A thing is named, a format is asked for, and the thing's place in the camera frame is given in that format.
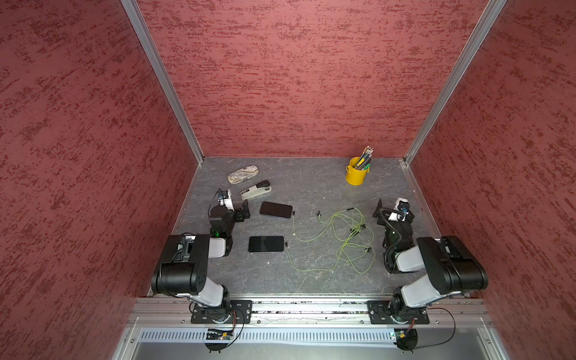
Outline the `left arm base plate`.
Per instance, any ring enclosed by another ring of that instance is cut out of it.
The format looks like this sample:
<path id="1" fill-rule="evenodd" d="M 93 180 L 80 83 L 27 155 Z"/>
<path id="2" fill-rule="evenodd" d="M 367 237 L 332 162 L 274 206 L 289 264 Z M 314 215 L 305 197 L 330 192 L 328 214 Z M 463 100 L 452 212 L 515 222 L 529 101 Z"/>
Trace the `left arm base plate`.
<path id="1" fill-rule="evenodd" d="M 245 325 L 251 321 L 253 310 L 251 300 L 233 299 L 220 307 L 206 307 L 196 304 L 191 311 L 190 323 L 202 325 Z"/>

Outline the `green wired earphones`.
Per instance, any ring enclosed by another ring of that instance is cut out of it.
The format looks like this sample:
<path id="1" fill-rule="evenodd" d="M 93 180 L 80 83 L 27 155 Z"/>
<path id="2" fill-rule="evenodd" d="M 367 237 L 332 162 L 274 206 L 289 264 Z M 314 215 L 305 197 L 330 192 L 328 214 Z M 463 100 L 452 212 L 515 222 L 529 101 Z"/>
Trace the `green wired earphones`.
<path id="1" fill-rule="evenodd" d="M 372 244 L 369 244 L 369 246 L 359 246 L 359 244 L 366 243 L 365 238 L 357 238 L 352 241 L 352 244 L 343 244 L 332 236 L 325 235 L 319 240 L 309 243 L 296 242 L 298 242 L 296 246 L 297 251 L 318 250 L 320 251 L 321 257 L 328 256 L 332 261 L 329 266 L 325 265 L 324 267 L 315 267 L 308 263 L 298 264 L 292 255 L 293 249 L 291 248 L 291 244 L 285 242 L 285 251 L 289 264 L 300 273 L 333 272 L 339 265 L 343 265 L 349 267 L 355 273 L 363 275 L 371 270 L 377 256 Z"/>
<path id="2" fill-rule="evenodd" d="M 356 207 L 336 211 L 325 217 L 321 211 L 315 214 L 316 223 L 321 226 L 315 235 L 302 237 L 300 227 L 296 221 L 296 213 L 292 214 L 292 236 L 298 242 L 315 242 L 324 236 L 330 235 L 343 244 L 352 244 L 357 238 L 365 238 L 366 243 L 358 246 L 369 246 L 376 238 L 374 231 L 367 225 L 367 218 Z"/>

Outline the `purple-edged smartphone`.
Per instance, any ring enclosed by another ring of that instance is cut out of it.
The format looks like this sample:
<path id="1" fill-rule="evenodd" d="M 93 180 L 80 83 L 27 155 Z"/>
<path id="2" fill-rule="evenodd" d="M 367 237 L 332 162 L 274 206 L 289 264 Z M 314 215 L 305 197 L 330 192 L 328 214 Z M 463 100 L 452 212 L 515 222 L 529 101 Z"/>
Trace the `purple-edged smartphone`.
<path id="1" fill-rule="evenodd" d="M 283 236 L 251 236 L 249 238 L 248 251 L 250 253 L 274 253 L 282 252 L 284 247 Z"/>

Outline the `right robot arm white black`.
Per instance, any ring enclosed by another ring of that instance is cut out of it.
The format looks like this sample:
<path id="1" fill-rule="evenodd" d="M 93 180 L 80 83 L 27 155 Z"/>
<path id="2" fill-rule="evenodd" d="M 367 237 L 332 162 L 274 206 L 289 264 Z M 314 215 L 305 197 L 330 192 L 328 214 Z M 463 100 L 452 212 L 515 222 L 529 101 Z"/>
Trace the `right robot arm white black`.
<path id="1" fill-rule="evenodd" d="M 379 202 L 373 217 L 385 228 L 383 262 L 388 273 L 425 272 L 393 291 L 383 312 L 393 323 L 420 320 L 426 307 L 438 300 L 488 287 L 488 273 L 457 236 L 413 238 L 408 202 L 402 200 L 396 208 Z"/>

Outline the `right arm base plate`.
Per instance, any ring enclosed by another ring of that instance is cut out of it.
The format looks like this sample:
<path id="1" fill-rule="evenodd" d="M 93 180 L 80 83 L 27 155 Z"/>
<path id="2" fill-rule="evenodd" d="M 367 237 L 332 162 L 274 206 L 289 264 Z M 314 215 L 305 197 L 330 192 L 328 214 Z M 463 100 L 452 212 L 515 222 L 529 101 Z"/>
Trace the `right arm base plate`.
<path id="1" fill-rule="evenodd" d="M 391 301 L 368 301 L 367 314 L 372 325 L 428 325 L 430 323 L 424 307 L 407 307 Z"/>

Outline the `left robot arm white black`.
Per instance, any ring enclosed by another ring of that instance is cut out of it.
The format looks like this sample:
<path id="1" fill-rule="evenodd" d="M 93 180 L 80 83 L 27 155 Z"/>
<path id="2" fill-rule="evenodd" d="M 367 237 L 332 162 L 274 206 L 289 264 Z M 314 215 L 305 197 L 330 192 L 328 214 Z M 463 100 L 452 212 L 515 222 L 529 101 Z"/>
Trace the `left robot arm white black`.
<path id="1" fill-rule="evenodd" d="M 248 324 L 253 302 L 232 300 L 224 285 L 209 278 L 208 264 L 230 255 L 234 226 L 250 216 L 247 200 L 236 210 L 217 205 L 208 213 L 208 233 L 170 235 L 151 276 L 151 292 L 187 299 L 192 324 Z"/>

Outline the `blue-edged smartphone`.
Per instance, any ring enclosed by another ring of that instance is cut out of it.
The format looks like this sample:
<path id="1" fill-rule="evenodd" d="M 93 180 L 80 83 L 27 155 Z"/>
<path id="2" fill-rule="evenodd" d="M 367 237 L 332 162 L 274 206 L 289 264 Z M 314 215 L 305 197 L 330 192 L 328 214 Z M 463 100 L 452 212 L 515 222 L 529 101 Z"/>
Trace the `blue-edged smartphone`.
<path id="1" fill-rule="evenodd" d="M 291 205 L 265 201 L 262 202 L 259 213 L 265 216 L 290 219 L 293 216 L 293 207 Z"/>

